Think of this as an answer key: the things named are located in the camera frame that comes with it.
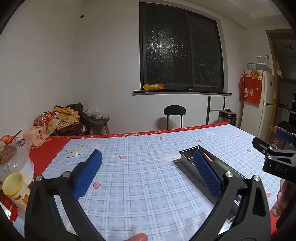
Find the person right hand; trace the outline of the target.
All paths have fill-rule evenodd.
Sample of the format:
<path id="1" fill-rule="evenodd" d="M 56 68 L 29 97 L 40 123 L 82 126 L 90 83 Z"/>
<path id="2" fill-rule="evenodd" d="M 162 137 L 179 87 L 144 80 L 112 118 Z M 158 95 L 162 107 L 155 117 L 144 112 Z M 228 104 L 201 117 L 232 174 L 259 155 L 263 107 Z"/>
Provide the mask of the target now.
<path id="1" fill-rule="evenodd" d="M 281 179 L 280 190 L 277 194 L 277 201 L 271 209 L 271 214 L 274 217 L 279 217 L 287 208 L 295 193 L 295 183 Z"/>

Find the person left hand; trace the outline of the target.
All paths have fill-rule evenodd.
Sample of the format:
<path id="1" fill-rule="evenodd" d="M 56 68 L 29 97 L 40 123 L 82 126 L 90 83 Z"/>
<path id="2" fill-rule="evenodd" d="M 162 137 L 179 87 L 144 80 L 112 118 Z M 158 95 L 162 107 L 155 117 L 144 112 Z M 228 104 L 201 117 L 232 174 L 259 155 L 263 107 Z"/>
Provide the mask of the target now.
<path id="1" fill-rule="evenodd" d="M 148 241 L 148 237 L 145 233 L 138 233 L 134 235 L 133 237 L 128 238 L 125 241 Z"/>

